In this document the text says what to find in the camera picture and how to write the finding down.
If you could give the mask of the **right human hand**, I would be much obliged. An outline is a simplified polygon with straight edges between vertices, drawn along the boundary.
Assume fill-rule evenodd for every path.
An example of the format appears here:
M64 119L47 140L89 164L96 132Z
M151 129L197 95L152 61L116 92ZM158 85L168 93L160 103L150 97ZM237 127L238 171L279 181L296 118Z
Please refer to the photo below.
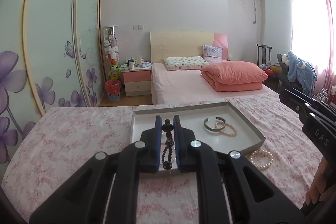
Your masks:
M327 188L327 179L330 178L332 168L323 157L319 163L313 182L306 193L305 205L316 204L317 201L326 202L335 194L335 185Z

